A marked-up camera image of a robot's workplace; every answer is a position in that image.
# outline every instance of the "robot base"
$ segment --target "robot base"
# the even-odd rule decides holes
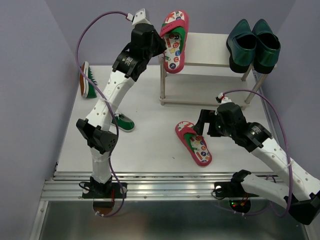
[[[121,182],[124,188],[124,198],[127,198],[127,186],[126,182]],[[117,182],[112,182],[110,178],[105,184],[96,182],[92,177],[90,177],[90,182],[84,182],[83,186],[91,191],[84,190],[82,192],[83,199],[111,199],[114,192],[114,199],[122,199],[123,194],[121,187]]]

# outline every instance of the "white cable tie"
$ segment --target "white cable tie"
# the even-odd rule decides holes
[[[117,111],[115,111],[114,116],[117,117],[117,116],[119,116],[121,114],[122,114],[122,112],[117,110]]]
[[[106,102],[106,103],[108,103],[108,100],[107,99],[104,99],[102,96],[101,96],[101,98],[100,98],[103,102]]]
[[[274,172],[275,172],[275,173],[282,172],[282,171],[286,170],[288,167],[290,167],[292,164],[294,164],[294,162],[295,162],[295,160],[291,159],[290,163],[288,163],[287,165],[285,165],[285,167],[280,168],[280,169],[278,169],[278,170],[276,170],[276,171],[274,171]]]

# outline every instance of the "green flip-flop strap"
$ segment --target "green flip-flop strap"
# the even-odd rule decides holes
[[[164,23],[162,24],[162,28],[167,25],[168,23]],[[184,44],[185,44],[185,37],[186,37],[186,30],[182,27],[182,26],[178,26],[175,29],[167,32],[166,34],[179,34],[181,37],[180,40],[180,53],[182,52],[182,50],[184,49]]]
[[[92,72],[91,72],[90,67],[88,68],[88,78],[89,78],[91,81],[93,81],[93,83],[94,83],[95,85],[97,85],[97,82],[96,82],[96,80],[95,80],[95,78],[94,78],[94,76],[93,76],[93,74],[92,74]],[[88,82],[88,86],[89,86],[89,90],[88,90],[88,94],[87,94],[86,97],[87,97],[88,99],[94,99],[94,98],[96,98],[96,97],[97,97],[97,94],[96,94],[96,91],[95,91],[94,86],[92,86],[92,84],[91,84],[90,82]]]
[[[188,144],[189,148],[190,148],[193,152],[195,152],[195,150],[197,150],[196,147],[192,147],[192,145],[191,145],[191,138],[194,137],[194,136],[195,136],[195,134],[193,134],[193,133],[186,133],[185,135],[183,135],[186,143]]]

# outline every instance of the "metal floor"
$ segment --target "metal floor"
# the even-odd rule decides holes
[[[304,240],[305,227],[271,210],[257,216],[235,215],[213,201],[126,201],[114,217],[96,216],[90,201],[51,201],[41,240]],[[252,201],[251,212],[268,204]]]

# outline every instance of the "flip-flop strap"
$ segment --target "flip-flop strap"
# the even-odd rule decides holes
[[[185,20],[182,19],[178,19],[178,20],[174,20],[172,22],[169,23],[164,23],[162,25],[161,31],[160,31],[160,37],[163,37],[165,34],[169,33],[170,31],[172,31],[173,29],[176,29],[178,27],[185,27],[186,22]]]
[[[182,50],[184,49],[184,44],[185,44],[186,30],[183,27],[178,26],[178,27],[174,28],[173,30],[171,30],[171,31],[169,31],[167,33],[179,34],[181,36],[179,50],[180,50],[180,53],[182,53]]]
[[[184,127],[181,129],[180,134],[182,134],[184,140],[186,141],[186,143],[188,144],[189,148],[194,152],[194,148],[191,145],[191,137],[194,137],[195,135],[197,135],[196,131],[192,128],[192,127]]]

